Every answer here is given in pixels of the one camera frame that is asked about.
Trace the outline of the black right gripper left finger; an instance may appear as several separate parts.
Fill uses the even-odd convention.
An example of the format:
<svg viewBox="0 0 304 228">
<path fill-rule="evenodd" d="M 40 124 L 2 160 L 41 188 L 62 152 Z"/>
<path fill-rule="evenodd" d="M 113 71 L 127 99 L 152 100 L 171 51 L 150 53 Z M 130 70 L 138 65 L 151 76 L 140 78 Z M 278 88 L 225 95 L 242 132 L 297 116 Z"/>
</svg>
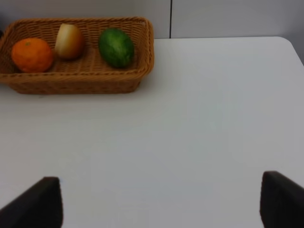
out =
<svg viewBox="0 0 304 228">
<path fill-rule="evenodd" d="M 60 228 L 63 201 L 58 177 L 44 177 L 0 209 L 2 228 Z"/>
</svg>

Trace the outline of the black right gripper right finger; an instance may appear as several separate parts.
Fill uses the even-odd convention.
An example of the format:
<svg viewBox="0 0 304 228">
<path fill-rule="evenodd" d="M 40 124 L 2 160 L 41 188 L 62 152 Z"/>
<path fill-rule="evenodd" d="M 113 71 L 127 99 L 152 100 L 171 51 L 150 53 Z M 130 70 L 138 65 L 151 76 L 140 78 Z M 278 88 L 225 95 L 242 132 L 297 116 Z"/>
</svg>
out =
<svg viewBox="0 0 304 228">
<path fill-rule="evenodd" d="M 277 171 L 265 171 L 259 212 L 265 228 L 302 228 L 304 188 Z"/>
</svg>

